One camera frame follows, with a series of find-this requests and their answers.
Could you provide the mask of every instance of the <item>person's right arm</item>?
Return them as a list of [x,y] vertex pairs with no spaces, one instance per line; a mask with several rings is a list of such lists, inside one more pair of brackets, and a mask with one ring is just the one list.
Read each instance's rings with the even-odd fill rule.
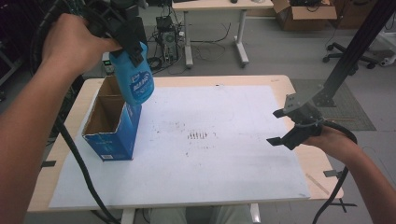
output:
[[396,223],[396,191],[359,146],[328,127],[323,128],[321,136],[310,137],[304,143],[319,147],[344,163],[358,185],[374,224]]

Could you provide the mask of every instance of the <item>table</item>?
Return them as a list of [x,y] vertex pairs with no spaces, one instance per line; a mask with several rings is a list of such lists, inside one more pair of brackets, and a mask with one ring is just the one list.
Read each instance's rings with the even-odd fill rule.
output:
[[[90,106],[93,94],[99,89],[103,80],[101,78],[86,80],[78,95],[73,108],[65,122],[65,126],[72,136],[78,128]],[[283,107],[286,94],[294,93],[290,80],[286,76],[232,76],[232,77],[156,77],[157,87],[193,87],[222,85],[268,85],[271,86],[279,108]],[[284,118],[288,129],[293,122]],[[326,155],[314,147],[299,146],[296,149],[297,157],[302,166],[306,183],[311,193],[310,200],[328,199],[337,179],[326,177],[322,172],[331,170],[332,167]],[[48,212],[52,194],[57,185],[59,173],[62,170],[64,159],[69,153],[67,144],[59,137],[53,145],[47,161],[56,161],[54,166],[43,167],[35,186],[35,192],[29,205],[29,212]]]
[[230,0],[197,0],[183,3],[173,3],[172,8],[175,11],[183,11],[184,27],[185,27],[185,55],[186,66],[192,68],[192,54],[189,24],[194,22],[230,22],[232,17],[225,14],[225,12],[239,11],[239,29],[238,35],[234,37],[235,44],[241,58],[242,66],[248,64],[248,56],[246,54],[244,45],[242,44],[242,34],[245,28],[245,19],[248,9],[259,9],[272,7],[273,3],[270,0],[264,0],[262,3],[256,3],[251,0],[238,0],[236,4],[231,3]]

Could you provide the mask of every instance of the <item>cardboard box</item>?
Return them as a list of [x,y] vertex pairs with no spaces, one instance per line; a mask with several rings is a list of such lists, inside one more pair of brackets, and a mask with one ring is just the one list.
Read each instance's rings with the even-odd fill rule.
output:
[[376,0],[332,0],[337,20],[331,21],[337,29],[359,29],[373,9]]
[[288,0],[273,0],[276,20],[285,31],[322,30],[327,20],[337,19],[335,7],[323,0],[317,7],[292,7]]
[[82,131],[102,161],[132,159],[142,106],[125,104],[115,77],[106,77]]

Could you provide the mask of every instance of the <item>human arm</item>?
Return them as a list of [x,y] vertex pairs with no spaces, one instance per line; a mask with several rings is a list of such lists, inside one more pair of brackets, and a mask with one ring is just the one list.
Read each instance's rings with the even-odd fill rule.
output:
[[50,130],[77,76],[92,69],[112,39],[89,33],[86,22],[63,14],[51,28],[32,80],[0,115],[0,223],[22,223]]
[[329,127],[304,143],[321,148],[348,168],[374,224],[396,221],[396,191],[358,145]]

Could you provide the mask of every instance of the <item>black pole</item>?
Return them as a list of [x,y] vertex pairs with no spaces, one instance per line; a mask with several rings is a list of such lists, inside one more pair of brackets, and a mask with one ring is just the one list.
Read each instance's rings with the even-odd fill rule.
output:
[[385,26],[396,9],[395,0],[377,0],[361,28],[353,37],[345,53],[334,67],[323,90],[314,97],[317,106],[329,105],[337,90],[347,78],[353,66],[358,62],[376,36]]

